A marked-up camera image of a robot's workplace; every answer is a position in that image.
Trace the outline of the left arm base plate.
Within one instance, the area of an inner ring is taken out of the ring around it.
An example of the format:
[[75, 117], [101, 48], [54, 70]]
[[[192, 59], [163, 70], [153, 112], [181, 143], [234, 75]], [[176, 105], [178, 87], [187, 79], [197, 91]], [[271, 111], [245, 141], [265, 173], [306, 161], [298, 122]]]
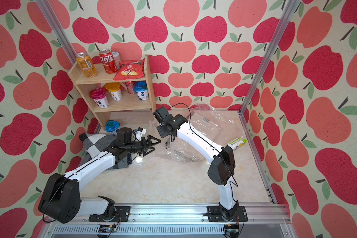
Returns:
[[104, 214], [90, 215], [89, 222], [127, 222], [130, 216], [130, 206], [111, 205]]

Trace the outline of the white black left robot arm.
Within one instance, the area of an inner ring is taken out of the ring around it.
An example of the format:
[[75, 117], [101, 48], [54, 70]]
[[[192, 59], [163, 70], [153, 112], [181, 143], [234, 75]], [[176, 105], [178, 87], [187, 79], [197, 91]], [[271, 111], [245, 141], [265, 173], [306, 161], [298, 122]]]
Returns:
[[161, 140], [151, 135], [137, 136], [130, 128], [117, 135], [81, 134], [79, 136], [92, 159], [80, 167], [51, 175], [46, 183], [38, 210], [52, 221], [68, 223], [76, 216], [90, 216], [94, 221], [119, 221], [115, 203], [105, 196], [84, 198], [80, 191], [94, 178], [112, 168], [128, 155], [146, 156]]

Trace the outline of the clear plastic vacuum bag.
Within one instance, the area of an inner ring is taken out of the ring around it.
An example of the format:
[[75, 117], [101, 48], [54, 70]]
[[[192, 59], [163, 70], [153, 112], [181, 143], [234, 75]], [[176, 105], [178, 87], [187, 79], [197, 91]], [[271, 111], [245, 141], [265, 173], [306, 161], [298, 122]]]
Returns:
[[174, 114], [164, 107], [154, 113], [150, 122], [151, 132], [161, 139], [153, 155], [173, 162], [212, 163], [220, 156], [224, 147], [233, 151], [246, 143], [246, 135], [237, 120], [229, 119], [222, 112], [204, 105]]

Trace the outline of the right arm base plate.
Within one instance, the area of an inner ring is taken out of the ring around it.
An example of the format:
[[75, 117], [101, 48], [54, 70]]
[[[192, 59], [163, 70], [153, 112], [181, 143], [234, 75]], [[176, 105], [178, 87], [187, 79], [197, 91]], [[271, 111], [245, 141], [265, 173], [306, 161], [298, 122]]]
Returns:
[[235, 204], [235, 206], [228, 210], [221, 205], [207, 206], [206, 213], [203, 216], [208, 218], [209, 222], [247, 222], [248, 215], [246, 208]]

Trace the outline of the dark plaid grey scarf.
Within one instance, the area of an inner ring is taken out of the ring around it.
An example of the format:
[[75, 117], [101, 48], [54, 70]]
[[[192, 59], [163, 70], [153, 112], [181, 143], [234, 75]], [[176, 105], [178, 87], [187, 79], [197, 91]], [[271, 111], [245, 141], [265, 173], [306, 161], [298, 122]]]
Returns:
[[121, 161], [119, 161], [116, 165], [113, 166], [113, 169], [124, 169], [128, 168], [129, 165], [132, 164], [132, 157], [130, 154], [128, 154], [126, 157], [124, 157]]

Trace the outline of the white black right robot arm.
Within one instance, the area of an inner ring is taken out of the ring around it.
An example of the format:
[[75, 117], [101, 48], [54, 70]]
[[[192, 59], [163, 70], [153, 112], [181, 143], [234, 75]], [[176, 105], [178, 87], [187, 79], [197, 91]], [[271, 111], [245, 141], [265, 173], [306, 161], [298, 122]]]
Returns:
[[173, 116], [166, 108], [161, 107], [153, 112], [153, 116], [159, 123], [157, 131], [162, 138], [170, 136], [171, 141], [179, 138], [187, 142], [209, 162], [207, 174], [218, 186], [218, 210], [222, 219], [232, 222], [239, 218], [240, 205], [233, 191], [233, 186], [238, 187], [238, 183], [234, 178], [236, 163], [232, 147], [221, 146], [202, 135], [192, 126], [191, 114], [188, 118], [180, 114]]

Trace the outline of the black white checked scarf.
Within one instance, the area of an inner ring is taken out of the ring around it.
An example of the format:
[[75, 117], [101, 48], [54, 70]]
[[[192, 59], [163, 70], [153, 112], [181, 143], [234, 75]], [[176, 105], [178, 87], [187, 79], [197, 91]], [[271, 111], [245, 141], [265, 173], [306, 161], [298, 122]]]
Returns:
[[98, 156], [104, 149], [117, 139], [116, 135], [111, 134], [88, 134], [83, 133], [79, 136], [86, 152], [93, 159]]

